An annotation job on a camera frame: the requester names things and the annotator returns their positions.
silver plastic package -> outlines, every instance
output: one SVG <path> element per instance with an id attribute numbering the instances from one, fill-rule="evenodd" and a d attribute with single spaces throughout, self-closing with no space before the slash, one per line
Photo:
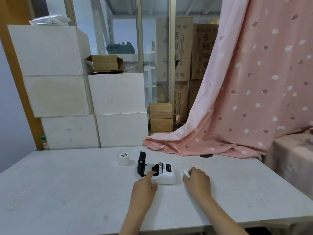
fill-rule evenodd
<path id="1" fill-rule="evenodd" d="M 32 21 L 29 21 L 31 25 L 67 25 L 71 19 L 67 16 L 63 15 L 51 15 L 51 16 L 43 16 Z"/>

stained white box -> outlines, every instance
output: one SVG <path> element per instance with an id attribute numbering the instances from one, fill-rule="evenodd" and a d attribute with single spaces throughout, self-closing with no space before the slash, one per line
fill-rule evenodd
<path id="1" fill-rule="evenodd" d="M 147 112 L 96 117 L 102 148 L 144 146 L 149 136 Z"/>
<path id="2" fill-rule="evenodd" d="M 143 73 L 88 75 L 96 115 L 145 112 Z"/>
<path id="3" fill-rule="evenodd" d="M 41 118 L 51 150 L 99 148 L 95 115 Z"/>
<path id="4" fill-rule="evenodd" d="M 25 76 L 24 84 L 35 117 L 94 113 L 87 75 Z"/>
<path id="5" fill-rule="evenodd" d="M 75 26 L 8 25 L 23 76 L 87 75 L 88 35 Z"/>

pink curtain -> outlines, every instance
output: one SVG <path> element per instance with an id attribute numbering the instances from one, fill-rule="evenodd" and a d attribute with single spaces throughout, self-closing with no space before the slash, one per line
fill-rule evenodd
<path id="1" fill-rule="evenodd" d="M 145 144 L 181 156 L 248 158 L 307 126 L 313 120 L 312 21 L 313 0 L 223 0 L 187 123 Z"/>

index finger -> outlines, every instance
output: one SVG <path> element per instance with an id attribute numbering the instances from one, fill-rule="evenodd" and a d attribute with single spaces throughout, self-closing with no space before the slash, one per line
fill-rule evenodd
<path id="1" fill-rule="evenodd" d="M 190 168 L 190 170 L 189 170 L 189 175 L 191 175 L 191 173 L 193 172 L 193 171 L 195 171 L 195 170 L 197 170 L 195 167 L 192 167 L 192 168 Z"/>
<path id="2" fill-rule="evenodd" d="M 147 173 L 147 175 L 145 176 L 145 179 L 151 180 L 152 176 L 153 176 L 155 173 L 156 173 L 155 171 L 149 171 L 149 172 Z"/>

white label roll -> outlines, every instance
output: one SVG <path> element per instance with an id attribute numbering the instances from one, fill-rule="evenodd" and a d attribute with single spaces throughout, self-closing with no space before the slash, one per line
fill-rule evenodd
<path id="1" fill-rule="evenodd" d="M 128 153 L 121 153 L 119 155 L 117 155 L 117 164 L 119 164 L 120 166 L 127 166 L 129 163 L 129 155 Z"/>

